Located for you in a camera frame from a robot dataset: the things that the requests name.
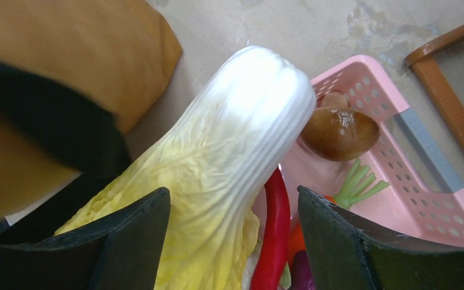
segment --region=concrete surface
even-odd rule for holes
[[[135,156],[175,123],[227,58],[235,51],[255,44],[280,53],[310,78],[350,56],[373,56],[382,63],[464,181],[463,152],[417,78],[403,66],[403,58],[408,53],[464,24],[464,1],[148,2],[172,26],[184,54],[165,96],[128,136]],[[424,171],[418,165],[415,167],[418,172]],[[425,183],[433,189],[432,182]]]

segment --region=pink basket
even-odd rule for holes
[[[464,247],[464,186],[382,66],[371,57],[354,56],[314,78],[312,85],[317,97],[331,91],[345,94],[352,108],[381,125],[379,141],[361,157],[361,163],[371,166],[378,179],[391,186],[354,205],[351,211],[409,236]],[[413,128],[439,177],[449,183],[458,180],[451,193],[433,192],[418,177],[384,124],[397,116],[405,117],[403,121]],[[333,196],[351,164],[323,160],[297,141],[281,163],[293,212],[298,185]]]

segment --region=purple eggplant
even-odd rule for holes
[[[291,287],[289,290],[315,290],[311,265],[306,251],[294,255],[291,269]]]

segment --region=wooden frame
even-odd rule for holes
[[[464,107],[434,55],[464,39],[464,25],[426,43],[406,58],[464,151]]]

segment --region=brown paper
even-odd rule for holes
[[[123,133],[164,92],[181,53],[166,20],[144,0],[0,1],[0,62],[82,93],[113,112]],[[75,172],[0,116],[0,217]]]

